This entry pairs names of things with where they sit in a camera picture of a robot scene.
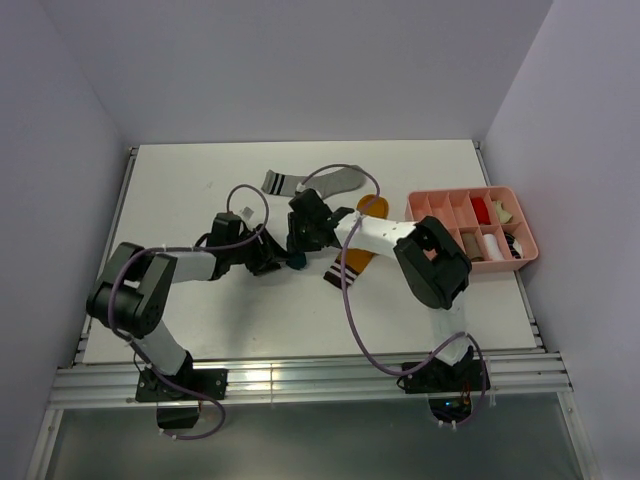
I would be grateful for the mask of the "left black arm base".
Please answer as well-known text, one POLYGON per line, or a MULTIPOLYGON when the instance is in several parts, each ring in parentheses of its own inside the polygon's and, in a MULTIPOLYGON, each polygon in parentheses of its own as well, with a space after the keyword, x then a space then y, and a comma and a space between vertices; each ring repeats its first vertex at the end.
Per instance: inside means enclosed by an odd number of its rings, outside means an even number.
POLYGON ((139 373, 135 401, 155 404, 156 423, 165 431, 182 433, 193 428, 204 402, 225 398, 227 369, 191 369, 160 378, 151 369, 139 373))

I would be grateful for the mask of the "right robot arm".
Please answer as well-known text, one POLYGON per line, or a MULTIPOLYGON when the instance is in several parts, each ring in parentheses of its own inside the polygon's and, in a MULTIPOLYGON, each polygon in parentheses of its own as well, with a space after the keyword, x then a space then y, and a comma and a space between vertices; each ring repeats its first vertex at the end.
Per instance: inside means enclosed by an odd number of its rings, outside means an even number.
POLYGON ((443 389, 452 390, 468 374, 463 358, 477 348, 467 332, 464 308, 459 300, 469 286, 472 262, 456 240, 433 216, 418 222, 394 221, 340 207, 331 210, 312 189, 297 193, 289 201, 287 249, 306 254, 335 248, 340 251, 338 275, 347 322, 362 354, 378 370, 393 376, 400 371, 379 363, 366 348, 353 318, 347 286, 347 253, 362 250, 396 261, 413 296, 437 315, 433 338, 438 345, 411 374, 433 360, 433 378, 443 389))

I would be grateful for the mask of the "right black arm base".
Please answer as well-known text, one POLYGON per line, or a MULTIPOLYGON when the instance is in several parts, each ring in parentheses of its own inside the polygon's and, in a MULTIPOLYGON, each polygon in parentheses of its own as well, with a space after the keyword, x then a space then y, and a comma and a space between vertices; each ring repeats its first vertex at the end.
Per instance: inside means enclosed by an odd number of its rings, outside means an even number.
POLYGON ((438 425, 456 429, 472 417, 478 405, 472 395, 479 393, 483 399, 491 382, 486 363, 476 359, 469 348, 455 365, 434 359, 416 373, 399 377, 396 386, 407 395, 428 395, 429 409, 438 425))

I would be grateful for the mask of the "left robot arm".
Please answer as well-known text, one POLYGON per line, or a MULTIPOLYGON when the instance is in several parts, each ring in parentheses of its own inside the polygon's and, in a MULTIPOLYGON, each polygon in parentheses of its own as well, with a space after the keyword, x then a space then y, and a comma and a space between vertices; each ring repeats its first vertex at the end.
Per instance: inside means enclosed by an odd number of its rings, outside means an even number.
POLYGON ((190 354, 163 321, 171 286, 215 281, 235 265, 260 276, 279 269, 287 258, 263 224, 251 229, 240 216, 220 213, 190 248, 118 245, 88 295, 86 313, 161 373, 158 385, 164 393, 183 399, 193 391, 195 375, 188 369, 190 354))

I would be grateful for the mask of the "dark green reindeer sock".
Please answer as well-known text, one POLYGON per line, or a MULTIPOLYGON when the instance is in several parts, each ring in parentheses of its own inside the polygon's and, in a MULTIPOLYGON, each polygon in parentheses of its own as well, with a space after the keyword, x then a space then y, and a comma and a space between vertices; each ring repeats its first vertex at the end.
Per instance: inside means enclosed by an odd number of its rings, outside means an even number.
POLYGON ((307 267, 307 257, 304 252, 292 254, 287 260, 286 265, 296 271, 304 270, 307 267))

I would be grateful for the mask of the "mustard yellow striped sock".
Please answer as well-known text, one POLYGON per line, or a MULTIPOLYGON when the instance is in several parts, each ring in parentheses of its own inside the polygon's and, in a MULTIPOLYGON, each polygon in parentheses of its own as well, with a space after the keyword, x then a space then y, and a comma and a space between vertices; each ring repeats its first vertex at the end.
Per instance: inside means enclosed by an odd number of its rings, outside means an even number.
MULTIPOLYGON (((386 219, 389 214, 388 201, 384 197, 379 197, 367 210, 367 214, 376 218, 386 219)), ((345 262, 345 284, 347 288, 355 283, 374 257, 375 254, 369 251, 352 248, 347 250, 345 262)), ((342 255, 338 254, 323 275, 323 279, 337 289, 341 289, 342 282, 341 260, 342 255)))

